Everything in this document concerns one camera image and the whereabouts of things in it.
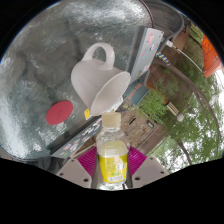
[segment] green foliage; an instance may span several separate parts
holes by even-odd
[[[167,107],[163,105],[164,96],[159,90],[151,90],[136,107],[138,115],[146,118],[149,115],[157,123],[162,124],[162,117],[167,112]]]
[[[183,52],[203,69],[204,61],[202,49],[192,39],[188,38]],[[224,111],[221,105],[219,105],[218,98],[221,91],[215,76],[212,75],[206,79],[203,73],[201,73],[199,69],[182,54],[180,54],[175,66],[201,89],[214,110],[220,127],[222,127]],[[170,113],[167,113],[161,118],[164,131],[168,132],[169,138],[162,145],[157,146],[158,148],[156,148],[156,151],[152,153],[152,155],[159,159],[169,173],[176,172],[189,165],[178,142],[184,143],[193,164],[216,159],[217,128],[213,117],[205,106],[211,123],[209,125],[194,94],[192,94],[192,96],[183,94],[183,100],[180,104],[184,104],[184,101],[186,107],[182,112],[185,116],[183,122],[177,122],[176,117]],[[218,158],[221,158],[221,149],[222,148],[220,147]]]
[[[201,30],[197,29],[193,24],[191,25],[191,29],[189,30],[189,34],[198,42],[201,43],[203,40],[203,33]]]
[[[169,72],[169,69],[168,68],[165,68],[164,70],[163,70],[163,74],[167,74]]]

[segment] glass dome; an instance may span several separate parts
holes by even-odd
[[[127,71],[140,26],[151,17],[135,0],[63,0],[18,33],[0,64],[0,145],[20,160],[37,160],[87,123],[87,107],[71,84],[71,71],[97,42],[113,46],[115,67]],[[105,60],[102,49],[95,58]],[[63,100],[71,116],[51,126],[46,114]]]

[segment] white object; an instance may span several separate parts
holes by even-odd
[[[118,107],[123,103],[123,97],[121,96],[120,99],[118,100],[117,103],[115,103],[109,110],[107,110],[106,112],[111,112],[112,110],[113,111],[116,111],[118,109]]]
[[[166,42],[166,45],[169,46],[169,47],[173,47],[173,42],[171,42],[171,41],[168,40],[168,41]]]
[[[91,188],[92,178],[77,159],[69,160],[57,176],[84,188]]]
[[[154,157],[147,157],[132,176],[133,188],[140,188],[169,175]]]
[[[92,58],[99,47],[106,52],[106,62]],[[92,116],[109,110],[129,86],[130,73],[113,67],[114,61],[113,48],[107,43],[97,43],[72,70],[72,85]]]
[[[178,120],[179,122],[182,122],[182,121],[184,120],[184,115],[183,115],[183,114],[178,114],[178,115],[177,115],[177,120]]]

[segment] bottle label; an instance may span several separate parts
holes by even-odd
[[[99,155],[103,180],[106,183],[117,183],[126,179],[128,154],[105,158]]]

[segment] pink object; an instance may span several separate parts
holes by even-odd
[[[129,161],[128,161],[128,167],[129,167],[129,173],[130,176],[138,170],[138,168],[142,165],[142,163],[146,160],[147,156],[139,152],[137,149],[130,147],[129,151]]]
[[[73,111],[73,104],[69,101],[62,101],[53,105],[47,112],[46,120],[50,125],[57,125],[69,118]]]
[[[86,152],[78,159],[80,164],[92,178],[96,168],[96,156],[97,156],[97,149],[96,147],[94,147],[93,149]],[[139,152],[137,149],[130,147],[128,167],[131,177],[142,165],[142,163],[146,160],[146,158],[147,156]]]
[[[96,156],[97,156],[97,150],[96,147],[94,147],[93,149],[87,151],[78,159],[79,163],[92,178],[96,168]]]

